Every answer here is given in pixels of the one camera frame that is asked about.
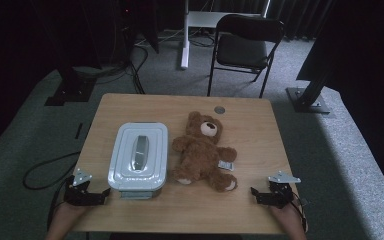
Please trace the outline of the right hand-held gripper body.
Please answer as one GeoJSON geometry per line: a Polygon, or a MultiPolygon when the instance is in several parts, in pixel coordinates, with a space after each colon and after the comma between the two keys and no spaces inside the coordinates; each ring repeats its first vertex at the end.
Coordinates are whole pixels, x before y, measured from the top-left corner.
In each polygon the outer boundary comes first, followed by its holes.
{"type": "Polygon", "coordinates": [[[300,178],[289,175],[283,171],[278,171],[276,174],[268,177],[268,183],[269,190],[271,183],[277,183],[279,185],[279,192],[273,193],[270,190],[269,193],[261,193],[262,203],[260,204],[283,208],[294,200],[291,183],[300,182],[300,178]]]}

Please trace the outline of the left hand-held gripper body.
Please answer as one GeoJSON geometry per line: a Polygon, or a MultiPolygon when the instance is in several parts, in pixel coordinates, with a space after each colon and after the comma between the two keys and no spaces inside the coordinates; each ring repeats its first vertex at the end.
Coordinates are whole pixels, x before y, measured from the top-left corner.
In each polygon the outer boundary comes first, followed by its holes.
{"type": "Polygon", "coordinates": [[[98,195],[100,193],[82,193],[82,184],[90,181],[92,175],[77,168],[73,175],[70,176],[65,182],[64,201],[75,206],[97,206],[103,205],[104,202],[98,202],[98,195]]]}

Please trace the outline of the white storage box lid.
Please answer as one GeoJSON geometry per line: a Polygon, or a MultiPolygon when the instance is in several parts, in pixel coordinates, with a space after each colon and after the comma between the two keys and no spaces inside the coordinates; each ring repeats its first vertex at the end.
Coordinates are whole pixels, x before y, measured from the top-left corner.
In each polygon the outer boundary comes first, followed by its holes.
{"type": "Polygon", "coordinates": [[[121,192],[156,191],[167,175],[168,129],[159,122],[130,122],[117,133],[108,183],[121,192]]]}

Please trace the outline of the brown teddy bear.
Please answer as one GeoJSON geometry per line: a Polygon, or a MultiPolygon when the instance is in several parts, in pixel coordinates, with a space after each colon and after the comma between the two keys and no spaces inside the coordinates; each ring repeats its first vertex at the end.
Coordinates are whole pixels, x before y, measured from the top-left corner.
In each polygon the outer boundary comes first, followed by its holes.
{"type": "Polygon", "coordinates": [[[181,153],[180,164],[173,169],[176,181],[189,185],[207,179],[217,192],[237,187],[237,179],[219,168],[220,161],[233,163],[237,157],[234,148],[218,146],[222,132],[223,125],[218,119],[198,111],[189,113],[186,133],[172,142],[172,149],[181,153]]]}

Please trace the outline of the person's left hand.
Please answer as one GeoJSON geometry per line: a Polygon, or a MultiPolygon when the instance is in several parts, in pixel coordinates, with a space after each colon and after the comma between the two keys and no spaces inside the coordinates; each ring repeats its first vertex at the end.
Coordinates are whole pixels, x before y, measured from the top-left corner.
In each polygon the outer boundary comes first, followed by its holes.
{"type": "Polygon", "coordinates": [[[75,206],[64,202],[56,208],[49,230],[67,233],[89,210],[91,207],[75,206]]]}

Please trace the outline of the person's right hand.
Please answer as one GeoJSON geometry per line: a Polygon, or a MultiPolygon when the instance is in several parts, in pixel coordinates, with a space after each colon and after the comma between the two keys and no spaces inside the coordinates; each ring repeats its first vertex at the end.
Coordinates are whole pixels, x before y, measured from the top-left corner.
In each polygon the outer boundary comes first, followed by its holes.
{"type": "Polygon", "coordinates": [[[287,232],[306,232],[300,212],[293,203],[289,203],[283,208],[269,206],[268,209],[286,234],[287,232]]]}

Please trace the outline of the black metal stand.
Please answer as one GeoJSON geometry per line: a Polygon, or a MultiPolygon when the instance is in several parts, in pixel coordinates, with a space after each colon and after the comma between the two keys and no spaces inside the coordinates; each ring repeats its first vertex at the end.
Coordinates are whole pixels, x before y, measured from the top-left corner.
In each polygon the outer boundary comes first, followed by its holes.
{"type": "Polygon", "coordinates": [[[88,102],[94,89],[96,78],[82,79],[71,67],[58,68],[61,76],[55,93],[48,97],[46,106],[63,106],[67,102],[88,102]]]}
{"type": "Polygon", "coordinates": [[[329,114],[321,90],[327,81],[329,69],[323,64],[305,64],[298,73],[298,80],[308,80],[307,87],[290,87],[286,89],[296,112],[329,114]]]}

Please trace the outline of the black folding chair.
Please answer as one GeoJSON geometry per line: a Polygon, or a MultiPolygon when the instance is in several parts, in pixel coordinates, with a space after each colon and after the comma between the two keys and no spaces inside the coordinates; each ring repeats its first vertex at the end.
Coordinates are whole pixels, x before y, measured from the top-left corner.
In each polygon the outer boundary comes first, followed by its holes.
{"type": "Polygon", "coordinates": [[[211,95],[215,70],[254,74],[265,72],[259,97],[263,96],[284,24],[277,19],[228,14],[216,24],[207,95],[211,95]]]}

